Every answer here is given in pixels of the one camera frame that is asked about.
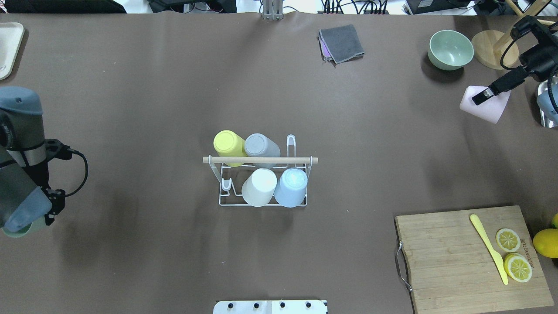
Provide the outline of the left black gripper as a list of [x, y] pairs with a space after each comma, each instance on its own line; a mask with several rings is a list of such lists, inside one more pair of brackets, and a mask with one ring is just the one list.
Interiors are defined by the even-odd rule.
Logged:
[[27, 175], [38, 185], [50, 201], [52, 207], [48, 213], [44, 215], [46, 226], [50, 226], [54, 222], [54, 217], [58, 215], [65, 208], [65, 199], [69, 196], [66, 191], [62, 189], [52, 189], [49, 185], [49, 170], [48, 163], [52, 159], [70, 160], [72, 159], [72, 152], [70, 146], [64, 145], [56, 139], [47, 139], [45, 146], [40, 147], [36, 151], [41, 155], [34, 155], [38, 159], [32, 160], [27, 158], [28, 166], [26, 166]]

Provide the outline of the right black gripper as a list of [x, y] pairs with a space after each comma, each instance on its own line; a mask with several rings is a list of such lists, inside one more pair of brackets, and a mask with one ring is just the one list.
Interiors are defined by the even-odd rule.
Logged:
[[478, 106], [493, 95], [507, 92], [522, 84], [527, 77], [533, 77], [538, 82], [543, 82], [550, 78], [557, 66], [558, 40], [552, 33], [551, 26], [544, 26], [533, 16], [527, 15], [520, 19], [510, 32], [512, 43], [522, 38], [526, 34], [532, 33], [538, 40], [538, 44], [519, 56], [520, 66], [507, 68], [509, 70], [504, 76], [498, 78], [488, 88], [472, 96], [474, 105]]

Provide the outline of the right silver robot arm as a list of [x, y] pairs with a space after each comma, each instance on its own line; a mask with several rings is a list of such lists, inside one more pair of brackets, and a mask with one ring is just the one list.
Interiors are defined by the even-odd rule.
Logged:
[[532, 77], [540, 83], [547, 82], [547, 91], [541, 94], [538, 105], [546, 117], [554, 123], [557, 122], [558, 108], [555, 100], [557, 87], [552, 87], [552, 79], [557, 74], [558, 66], [558, 40], [551, 32], [554, 26], [557, 26], [557, 23], [547, 27], [530, 15], [520, 18], [512, 26], [510, 31], [512, 44], [528, 33], [532, 33], [536, 37], [538, 44], [519, 56], [520, 66], [515, 68], [504, 65], [504, 56], [510, 46], [504, 50], [500, 58], [500, 65], [507, 69], [508, 73], [495, 80], [477, 95], [472, 96], [476, 107], [492, 97], [511, 91], [522, 84], [527, 77]]

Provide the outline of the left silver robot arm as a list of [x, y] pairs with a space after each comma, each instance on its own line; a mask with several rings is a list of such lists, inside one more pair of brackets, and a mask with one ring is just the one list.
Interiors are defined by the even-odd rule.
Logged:
[[24, 87], [2, 87], [1, 229], [10, 236], [48, 226], [65, 207], [66, 191], [49, 185], [48, 163], [70, 160], [72, 149], [44, 137], [39, 95]]

